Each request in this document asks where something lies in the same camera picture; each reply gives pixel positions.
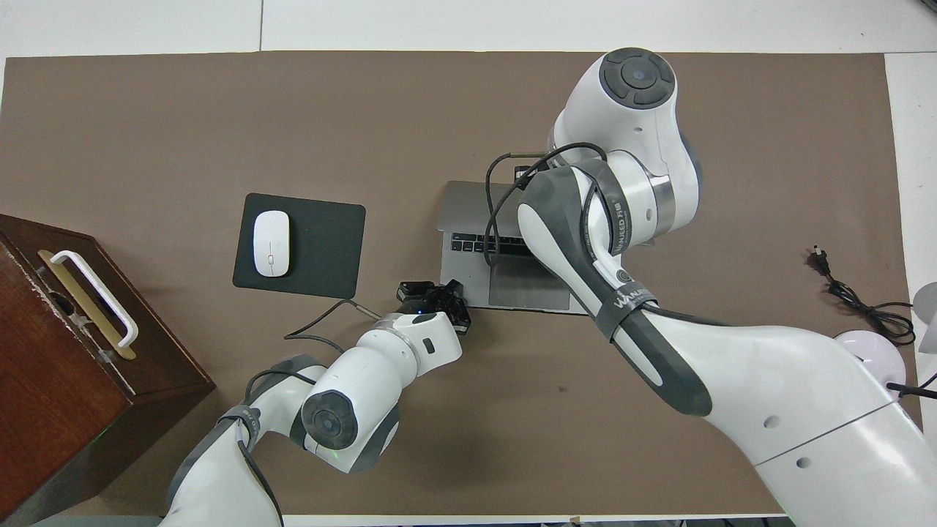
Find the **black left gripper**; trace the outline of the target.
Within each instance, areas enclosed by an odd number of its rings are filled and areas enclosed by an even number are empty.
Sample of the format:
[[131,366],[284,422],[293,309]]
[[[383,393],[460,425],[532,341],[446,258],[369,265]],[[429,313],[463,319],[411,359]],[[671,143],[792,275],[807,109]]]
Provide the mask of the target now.
[[401,301],[401,313],[444,313],[456,334],[466,334],[471,327],[471,315],[462,294],[464,284],[456,279],[441,283],[441,287],[434,287],[432,281],[405,281],[396,290],[396,298]]

